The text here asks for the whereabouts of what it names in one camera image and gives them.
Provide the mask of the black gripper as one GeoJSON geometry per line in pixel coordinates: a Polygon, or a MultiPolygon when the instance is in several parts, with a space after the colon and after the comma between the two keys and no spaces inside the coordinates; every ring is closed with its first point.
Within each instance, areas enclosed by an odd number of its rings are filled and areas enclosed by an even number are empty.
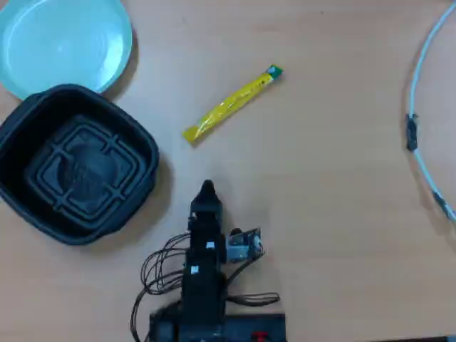
{"type": "Polygon", "coordinates": [[[210,255],[215,263],[225,264],[227,252],[222,232],[223,206],[211,180],[205,180],[190,205],[188,231],[190,254],[202,258],[210,255]]]}

